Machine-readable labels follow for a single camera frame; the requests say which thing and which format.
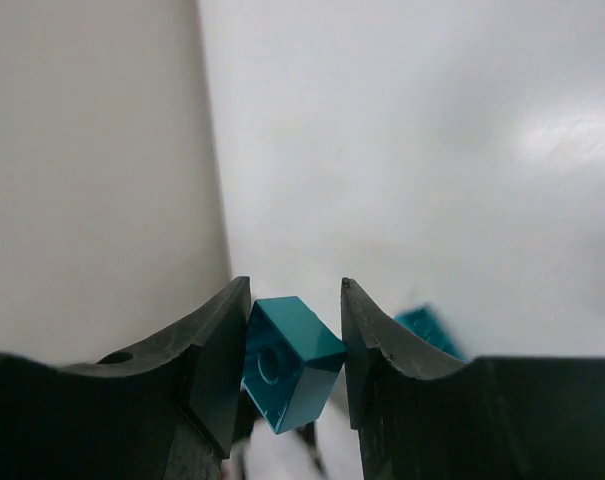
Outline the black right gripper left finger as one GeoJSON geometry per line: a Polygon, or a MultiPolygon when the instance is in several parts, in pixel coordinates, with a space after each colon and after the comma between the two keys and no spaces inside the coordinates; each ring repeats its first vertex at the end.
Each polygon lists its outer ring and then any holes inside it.
{"type": "Polygon", "coordinates": [[[249,280],[98,362],[0,353],[0,479],[216,479],[231,450],[249,280]]]}

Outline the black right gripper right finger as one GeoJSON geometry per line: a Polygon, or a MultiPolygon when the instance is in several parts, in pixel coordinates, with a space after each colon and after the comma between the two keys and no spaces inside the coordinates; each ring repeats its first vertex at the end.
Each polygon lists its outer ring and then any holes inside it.
{"type": "Polygon", "coordinates": [[[605,479],[605,358],[456,359],[341,285],[368,479],[605,479]]]}

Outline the blue top lego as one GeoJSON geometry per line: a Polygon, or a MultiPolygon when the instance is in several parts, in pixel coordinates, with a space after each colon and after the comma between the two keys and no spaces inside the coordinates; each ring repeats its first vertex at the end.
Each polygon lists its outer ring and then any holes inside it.
{"type": "Polygon", "coordinates": [[[468,356],[456,343],[437,309],[429,303],[404,309],[392,316],[392,319],[416,338],[417,343],[430,357],[447,361],[469,363],[468,356]]]}

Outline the blue lego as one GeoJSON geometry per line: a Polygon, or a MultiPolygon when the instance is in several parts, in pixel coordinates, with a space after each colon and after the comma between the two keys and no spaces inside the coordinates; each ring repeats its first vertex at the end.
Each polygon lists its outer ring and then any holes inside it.
{"type": "Polygon", "coordinates": [[[254,301],[242,386],[274,434],[318,419],[345,359],[343,342],[300,298],[254,301]]]}
{"type": "Polygon", "coordinates": [[[437,309],[429,303],[404,309],[392,316],[392,319],[416,338],[417,343],[430,357],[447,361],[469,363],[468,356],[456,343],[437,309]]]}

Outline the blue bottom lego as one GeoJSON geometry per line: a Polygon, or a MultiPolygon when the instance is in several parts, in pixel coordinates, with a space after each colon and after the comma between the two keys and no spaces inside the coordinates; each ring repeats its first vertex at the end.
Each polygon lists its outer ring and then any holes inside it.
{"type": "Polygon", "coordinates": [[[343,342],[300,298],[254,301],[242,386],[274,434],[318,419],[345,359],[343,342]]]}

